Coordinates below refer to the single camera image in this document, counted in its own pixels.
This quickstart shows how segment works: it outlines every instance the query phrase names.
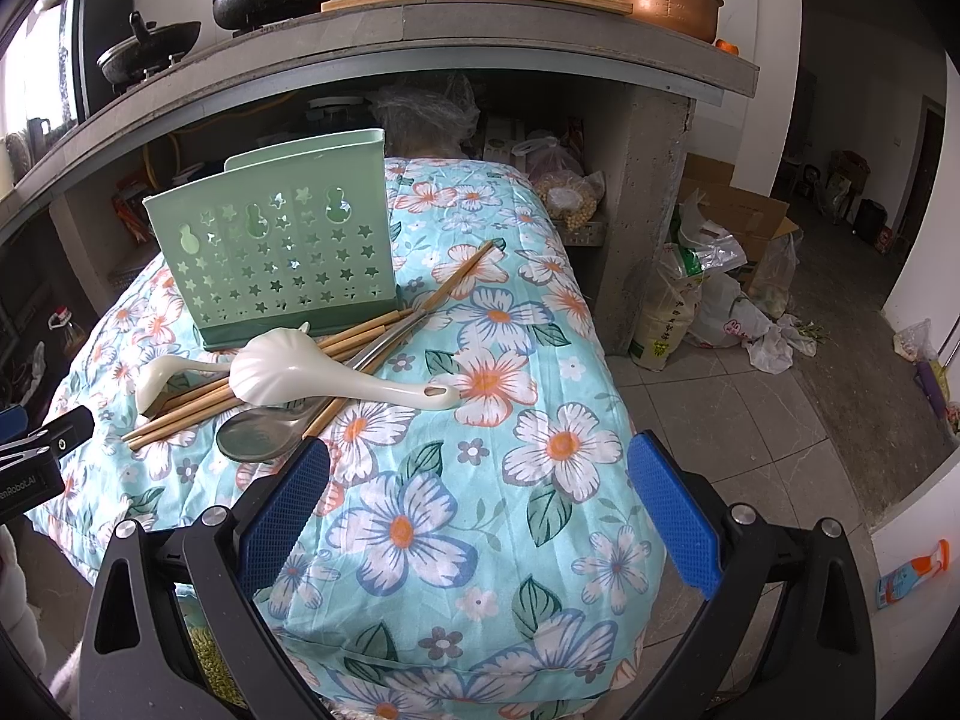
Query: white ladle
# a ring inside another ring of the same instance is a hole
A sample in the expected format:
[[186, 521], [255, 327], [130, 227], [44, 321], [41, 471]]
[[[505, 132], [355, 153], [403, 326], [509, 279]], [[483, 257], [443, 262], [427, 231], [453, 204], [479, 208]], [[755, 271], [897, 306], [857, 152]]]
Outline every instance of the white ladle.
[[330, 395], [421, 410], [452, 409], [452, 386], [401, 384], [351, 370], [323, 354], [304, 330], [277, 327], [250, 341], [230, 365], [233, 394], [255, 406]]
[[150, 404], [157, 400], [163, 391], [167, 380], [175, 373], [184, 370], [203, 370], [211, 373], [226, 373], [230, 370], [229, 362], [201, 362], [190, 360], [188, 357], [178, 357], [175, 354], [164, 354], [155, 360], [150, 360], [141, 367], [136, 377], [136, 413], [147, 413]]

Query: screw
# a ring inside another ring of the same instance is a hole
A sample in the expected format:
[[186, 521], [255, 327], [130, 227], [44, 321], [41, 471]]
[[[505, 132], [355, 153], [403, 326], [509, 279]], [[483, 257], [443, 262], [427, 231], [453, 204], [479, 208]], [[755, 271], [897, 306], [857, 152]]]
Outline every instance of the screw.
[[114, 533], [117, 534], [117, 538], [127, 538], [132, 536], [136, 532], [136, 522], [131, 519], [125, 519], [119, 525]]
[[830, 517], [820, 523], [820, 528], [830, 538], [840, 538], [840, 536], [843, 536], [843, 525]]
[[200, 515], [200, 522], [209, 525], [211, 528], [219, 525], [224, 519], [227, 519], [227, 510], [222, 506], [210, 507]]
[[757, 521], [757, 511], [745, 503], [738, 503], [730, 509], [730, 513], [733, 515], [733, 521], [741, 525], [752, 525]]

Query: plastic basket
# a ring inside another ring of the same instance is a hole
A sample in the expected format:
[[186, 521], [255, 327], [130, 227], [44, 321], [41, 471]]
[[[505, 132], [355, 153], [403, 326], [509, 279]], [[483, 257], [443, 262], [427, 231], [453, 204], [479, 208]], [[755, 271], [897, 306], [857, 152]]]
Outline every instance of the plastic basket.
[[144, 201], [206, 349], [397, 308], [383, 130], [259, 148]]

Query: bottle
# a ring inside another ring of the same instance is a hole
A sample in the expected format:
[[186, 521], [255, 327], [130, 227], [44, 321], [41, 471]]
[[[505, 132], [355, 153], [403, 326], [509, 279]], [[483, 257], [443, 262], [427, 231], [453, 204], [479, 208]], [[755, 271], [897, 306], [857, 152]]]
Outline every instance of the bottle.
[[51, 314], [47, 319], [47, 327], [51, 330], [61, 327], [64, 329], [61, 338], [64, 342], [64, 357], [67, 360], [72, 360], [86, 341], [86, 331], [74, 322], [73, 313], [66, 306], [59, 307]]
[[950, 565], [950, 545], [944, 538], [937, 542], [937, 548], [929, 555], [914, 557], [896, 571], [877, 580], [877, 608], [895, 604], [914, 587], [946, 571]]

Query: floral tablecloth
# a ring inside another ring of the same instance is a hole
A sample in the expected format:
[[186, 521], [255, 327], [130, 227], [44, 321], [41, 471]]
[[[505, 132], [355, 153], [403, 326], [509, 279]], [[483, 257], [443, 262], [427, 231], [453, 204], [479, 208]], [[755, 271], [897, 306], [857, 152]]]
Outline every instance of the floral tablecloth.
[[[432, 379], [450, 412], [353, 403], [323, 435], [331, 481], [256, 605], [307, 683], [397, 718], [553, 720], [629, 683], [664, 546], [626, 475], [631, 430], [560, 240], [510, 167], [388, 160], [408, 304], [497, 246], [378, 375]], [[131, 453], [136, 373], [203, 352], [162, 257], [93, 330], [51, 416], [83, 403], [90, 442], [31, 512], [90, 580], [124, 517], [146, 528], [232, 504], [273, 466], [217, 450], [227, 413]]]

